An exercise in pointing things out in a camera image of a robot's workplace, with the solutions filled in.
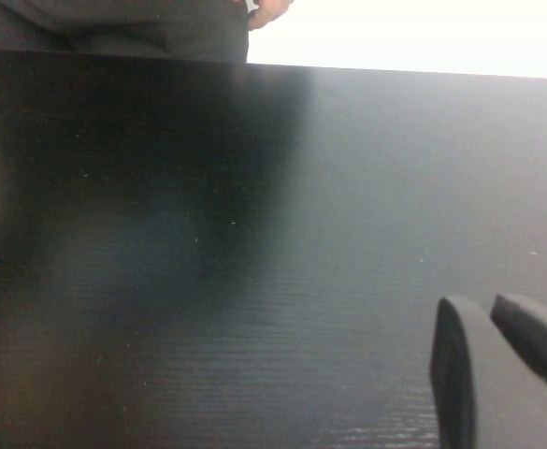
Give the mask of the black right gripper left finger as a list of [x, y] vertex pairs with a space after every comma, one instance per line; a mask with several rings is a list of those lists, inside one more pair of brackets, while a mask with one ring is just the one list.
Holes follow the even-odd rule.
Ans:
[[439, 301], [430, 380], [442, 448], [547, 448], [547, 383], [472, 301]]

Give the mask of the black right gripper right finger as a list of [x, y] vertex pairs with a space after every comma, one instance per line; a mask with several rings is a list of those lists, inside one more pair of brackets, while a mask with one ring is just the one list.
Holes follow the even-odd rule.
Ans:
[[547, 306], [521, 295], [497, 295], [490, 319], [514, 352], [547, 383]]

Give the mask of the person's left hand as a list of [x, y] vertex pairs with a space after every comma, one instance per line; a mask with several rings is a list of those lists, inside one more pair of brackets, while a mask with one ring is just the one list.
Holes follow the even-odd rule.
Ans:
[[248, 29], [255, 31], [264, 28], [285, 14], [293, 0], [256, 0], [255, 8], [249, 13]]

